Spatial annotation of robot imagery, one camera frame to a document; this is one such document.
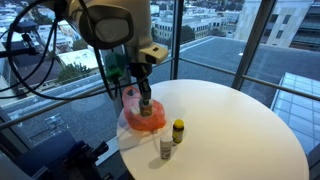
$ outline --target building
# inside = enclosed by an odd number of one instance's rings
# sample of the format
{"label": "building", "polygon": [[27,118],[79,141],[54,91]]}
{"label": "building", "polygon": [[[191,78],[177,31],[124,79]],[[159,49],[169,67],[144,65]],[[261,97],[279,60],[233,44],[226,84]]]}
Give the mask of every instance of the building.
{"label": "building", "polygon": [[[312,0],[279,0],[269,18],[261,43],[289,47],[301,22],[306,16]],[[240,13],[234,38],[247,41],[257,16],[261,0],[247,0]]]}
{"label": "building", "polygon": [[320,51],[320,1],[309,8],[290,47]]}
{"label": "building", "polygon": [[4,16],[16,17],[16,16],[18,15],[18,13],[17,13],[16,11],[14,11],[13,9],[8,8],[8,7],[6,7],[6,8],[0,8],[0,14],[1,14],[2,18],[3,18]]}
{"label": "building", "polygon": [[[189,11],[182,19],[182,26],[190,26],[195,34],[195,39],[201,39],[208,35],[226,36],[228,32],[234,33],[239,12],[224,12],[224,15],[214,10]],[[161,18],[153,18],[153,36],[155,41],[166,44],[172,36],[173,18],[168,15]]]}
{"label": "building", "polygon": [[10,24],[14,21],[14,17],[0,18],[0,27],[9,29]]}
{"label": "building", "polygon": [[157,15],[157,14],[159,14],[159,12],[160,12],[159,5],[157,5],[157,4],[150,5],[150,14],[151,15]]}
{"label": "building", "polygon": [[[0,51],[5,51],[5,50],[6,49],[4,48],[2,43],[0,43]],[[10,87],[11,78],[12,77],[9,71],[7,58],[0,58],[0,89],[1,90]],[[13,91],[12,88],[4,92],[0,92],[0,97],[9,97],[9,96],[15,96],[15,92]],[[17,100],[18,98],[0,99],[0,106],[13,103]]]}
{"label": "building", "polygon": [[63,66],[68,64],[81,64],[82,66],[90,68],[91,74],[99,72],[96,56],[89,49],[62,53],[58,56]]}
{"label": "building", "polygon": [[[49,38],[49,32],[51,25],[40,25],[38,29],[38,34],[41,38],[42,43],[46,44]],[[65,53],[72,50],[73,38],[64,35],[60,30],[57,31],[57,42],[56,42],[56,53]],[[53,36],[51,37],[50,45],[48,47],[49,51],[53,50]]]}
{"label": "building", "polygon": [[56,17],[56,15],[54,14],[54,12],[49,9],[49,8],[46,8],[46,7],[39,7],[38,8],[38,11],[40,14],[44,15],[44,16],[47,16],[48,18],[50,19],[54,19]]}
{"label": "building", "polygon": [[81,36],[78,32],[76,32],[67,21],[63,20],[58,23],[59,30],[62,34],[69,36],[73,41],[81,39]]}

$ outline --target clear plastic bag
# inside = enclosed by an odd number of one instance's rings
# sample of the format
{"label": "clear plastic bag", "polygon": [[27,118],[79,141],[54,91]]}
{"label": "clear plastic bag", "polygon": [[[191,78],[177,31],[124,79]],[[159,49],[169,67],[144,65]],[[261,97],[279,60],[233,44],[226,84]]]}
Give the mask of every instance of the clear plastic bag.
{"label": "clear plastic bag", "polygon": [[137,88],[127,87],[122,95],[124,106],[124,115],[131,128],[138,131],[153,131],[162,128],[166,125],[165,112],[161,103],[153,100],[152,115],[150,117],[143,117],[139,111],[140,92]]}

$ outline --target white building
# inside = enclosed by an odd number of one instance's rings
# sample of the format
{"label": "white building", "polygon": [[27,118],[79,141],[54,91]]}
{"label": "white building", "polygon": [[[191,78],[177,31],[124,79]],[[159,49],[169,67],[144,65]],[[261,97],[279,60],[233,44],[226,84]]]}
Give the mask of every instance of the white building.
{"label": "white building", "polygon": [[[3,33],[5,33],[6,31],[7,31],[7,28],[5,28],[5,27],[0,27],[0,34],[3,34]],[[2,38],[0,39],[0,42],[7,42],[7,37],[8,37],[8,33],[4,34],[4,35],[2,36]],[[21,34],[16,33],[16,32],[14,32],[14,33],[12,34],[11,42],[17,42],[17,41],[22,41],[22,40],[23,40],[23,39],[22,39]]]}
{"label": "white building", "polygon": [[0,14],[2,16],[2,19],[5,19],[4,16],[16,17],[18,15],[18,13],[15,10],[10,9],[9,7],[1,8]]}
{"label": "white building", "polygon": [[160,12],[159,5],[150,5],[150,13],[151,14],[156,14],[159,12]]}
{"label": "white building", "polygon": [[[44,44],[46,44],[48,41],[50,29],[51,29],[51,25],[41,25],[38,28],[38,33]],[[58,30],[56,47],[57,47],[56,49],[57,54],[68,52],[73,47],[73,39],[69,36],[64,35],[60,30]],[[53,50],[53,36],[51,37],[48,50],[49,51]]]}
{"label": "white building", "polygon": [[9,29],[10,24],[14,21],[14,17],[7,17],[5,19],[0,18],[0,27]]}
{"label": "white building", "polygon": [[58,55],[63,65],[81,64],[90,68],[91,73],[99,72],[98,63],[95,54],[89,49],[82,49],[78,51],[67,52]]}
{"label": "white building", "polygon": [[[221,16],[212,9],[198,8],[183,16],[182,26],[190,26],[195,33],[195,39],[201,39],[208,36],[213,29],[233,33],[238,17],[239,12],[225,12],[224,16]],[[172,36],[172,25],[172,16],[153,18],[152,27],[159,43],[165,43]]]}
{"label": "white building", "polygon": [[[248,40],[260,3],[261,0],[245,1],[234,35],[235,39]],[[289,47],[312,3],[312,0],[278,0],[261,42]]]}
{"label": "white building", "polygon": [[38,8],[38,12],[44,16],[47,16],[50,19],[54,19],[56,17],[54,12],[49,8],[40,7]]}

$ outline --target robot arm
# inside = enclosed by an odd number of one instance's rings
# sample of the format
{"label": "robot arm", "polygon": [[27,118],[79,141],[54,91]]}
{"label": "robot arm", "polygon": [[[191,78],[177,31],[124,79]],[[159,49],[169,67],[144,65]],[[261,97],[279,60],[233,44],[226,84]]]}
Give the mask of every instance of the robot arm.
{"label": "robot arm", "polygon": [[[54,5],[60,1],[61,6]],[[142,116],[152,114],[151,88],[146,78],[152,64],[160,64],[168,51],[152,41],[149,0],[83,0],[90,17],[79,0],[48,2],[51,9],[64,9],[63,17],[83,39],[98,49],[124,44],[130,56],[131,75],[136,77],[142,95]]]}

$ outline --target tree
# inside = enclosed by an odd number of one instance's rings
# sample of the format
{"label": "tree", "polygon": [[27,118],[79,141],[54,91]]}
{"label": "tree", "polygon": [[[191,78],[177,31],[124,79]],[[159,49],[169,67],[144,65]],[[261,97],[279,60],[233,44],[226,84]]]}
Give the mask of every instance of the tree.
{"label": "tree", "polygon": [[210,33],[212,36],[226,37],[226,33],[220,29],[213,29]]}
{"label": "tree", "polygon": [[47,52],[47,55],[48,55],[49,58],[52,58],[52,57],[56,57],[56,56],[57,56],[57,55],[53,52],[53,50],[52,50],[52,51],[48,51],[48,52]]}
{"label": "tree", "polygon": [[234,11],[236,8],[236,3],[235,2],[231,2],[229,4],[227,4],[226,9],[229,11]]}
{"label": "tree", "polygon": [[173,11],[173,4],[169,4],[169,10]]}
{"label": "tree", "polygon": [[47,25],[52,24],[52,19],[50,19],[48,16],[42,15],[38,11],[38,7],[35,7],[31,10],[32,16],[34,17],[34,21],[39,25]]}
{"label": "tree", "polygon": [[68,64],[62,68],[56,83],[68,84],[73,81],[85,78],[89,76],[90,68],[82,66],[81,64]]}
{"label": "tree", "polygon": [[241,3],[237,3],[236,7],[235,7],[236,11],[241,11],[242,10],[242,4]]}
{"label": "tree", "polygon": [[157,5],[157,1],[152,0],[152,1],[150,2],[150,5]]}
{"label": "tree", "polygon": [[80,40],[73,42],[72,49],[74,51],[77,51],[77,50],[81,50],[81,49],[87,49],[87,47],[88,47],[88,43],[85,42],[83,39],[80,39]]}
{"label": "tree", "polygon": [[167,10],[167,4],[165,3],[160,4],[159,10]]}
{"label": "tree", "polygon": [[188,25],[181,27],[181,38],[180,43],[186,43],[195,40],[195,33],[192,28]]}

